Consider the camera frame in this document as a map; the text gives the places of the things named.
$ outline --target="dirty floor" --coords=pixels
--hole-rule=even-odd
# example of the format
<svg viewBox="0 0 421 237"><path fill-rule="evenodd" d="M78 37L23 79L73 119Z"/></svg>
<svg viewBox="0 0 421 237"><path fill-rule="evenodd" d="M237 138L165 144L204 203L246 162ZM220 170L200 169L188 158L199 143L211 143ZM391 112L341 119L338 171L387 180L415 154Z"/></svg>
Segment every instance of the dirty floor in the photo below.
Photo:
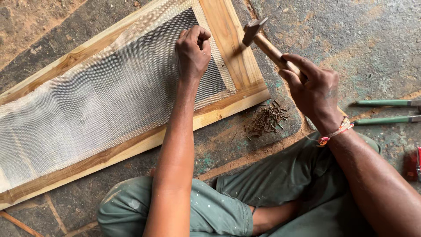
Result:
<svg viewBox="0 0 421 237"><path fill-rule="evenodd" d="M147 0L3 0L0 2L0 93L147 4ZM415 0L232 0L242 24L270 16L264 33L282 52L300 54L341 77L339 106L353 118L416 113L357 108L361 99L421 98L421 3ZM210 181L239 172L312 132L273 63L254 55L273 99L289 108L279 134L252 139L243 125L256 107L195 131L195 176ZM421 123L355 129L384 149L402 172L405 152L421 146ZM96 209L109 189L148 175L159 147L6 209L46 237L102 236ZM411 183L421 193L420 183ZM31 236L4 218L0 235Z"/></svg>

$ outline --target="wooden frame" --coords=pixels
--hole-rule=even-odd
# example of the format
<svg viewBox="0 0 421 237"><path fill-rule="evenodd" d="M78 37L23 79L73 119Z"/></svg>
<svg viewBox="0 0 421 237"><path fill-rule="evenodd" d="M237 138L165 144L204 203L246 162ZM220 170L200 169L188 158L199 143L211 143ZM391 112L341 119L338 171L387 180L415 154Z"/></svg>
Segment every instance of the wooden frame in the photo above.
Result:
<svg viewBox="0 0 421 237"><path fill-rule="evenodd" d="M154 0L148 3L4 92L0 95L0 105L28 94L44 82L63 74L74 65L101 51L139 19L143 11L155 7L160 1ZM237 94L196 110L193 119L194 130L270 98L251 49L241 48L244 32L231 1L199 0L199 2L217 47L233 79ZM162 125L76 164L0 193L0 210L159 146L162 144L164 135L165 125Z"/></svg>

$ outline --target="mosquito mesh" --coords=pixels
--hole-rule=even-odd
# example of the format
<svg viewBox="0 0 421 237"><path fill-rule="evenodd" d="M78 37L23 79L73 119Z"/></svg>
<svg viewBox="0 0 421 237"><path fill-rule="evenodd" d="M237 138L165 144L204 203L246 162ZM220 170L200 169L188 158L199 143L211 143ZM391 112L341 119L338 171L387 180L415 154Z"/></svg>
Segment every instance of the mosquito mesh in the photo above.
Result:
<svg viewBox="0 0 421 237"><path fill-rule="evenodd" d="M178 80L182 30L209 29L197 0L152 2L110 46L0 106L0 192L165 124ZM195 109L235 94L213 38Z"/></svg>

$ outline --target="person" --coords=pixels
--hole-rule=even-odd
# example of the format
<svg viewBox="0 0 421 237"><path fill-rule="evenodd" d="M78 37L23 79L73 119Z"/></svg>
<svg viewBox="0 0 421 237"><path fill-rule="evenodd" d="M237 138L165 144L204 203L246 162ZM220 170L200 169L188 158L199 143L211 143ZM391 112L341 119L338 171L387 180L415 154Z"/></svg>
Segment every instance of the person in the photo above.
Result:
<svg viewBox="0 0 421 237"><path fill-rule="evenodd" d="M294 54L283 58L298 109L318 132L246 171L219 177L216 189L193 179L193 108L211 59L211 33L200 26L176 42L179 81L154 177L114 186L101 202L98 223L106 236L421 236L421 196L353 129L325 147L317 138L345 120L337 110L338 74Z"/></svg>

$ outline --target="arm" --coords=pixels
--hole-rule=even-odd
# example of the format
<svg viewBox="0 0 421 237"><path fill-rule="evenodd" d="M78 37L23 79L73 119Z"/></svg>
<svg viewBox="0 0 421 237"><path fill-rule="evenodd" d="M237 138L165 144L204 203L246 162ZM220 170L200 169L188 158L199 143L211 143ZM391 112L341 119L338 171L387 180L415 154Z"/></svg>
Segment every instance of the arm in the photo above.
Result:
<svg viewBox="0 0 421 237"><path fill-rule="evenodd" d="M199 81L211 59L211 33L194 26L176 43L179 81L152 185L144 237L188 237L195 159L193 110Z"/></svg>
<svg viewBox="0 0 421 237"><path fill-rule="evenodd" d="M337 72L320 69L298 55L283 57L309 79L303 85L293 72L279 72L297 107L322 135L336 131L343 119L336 109ZM421 235L421 196L395 168L352 129L331 138L328 146L346 175L355 202L379 235Z"/></svg>

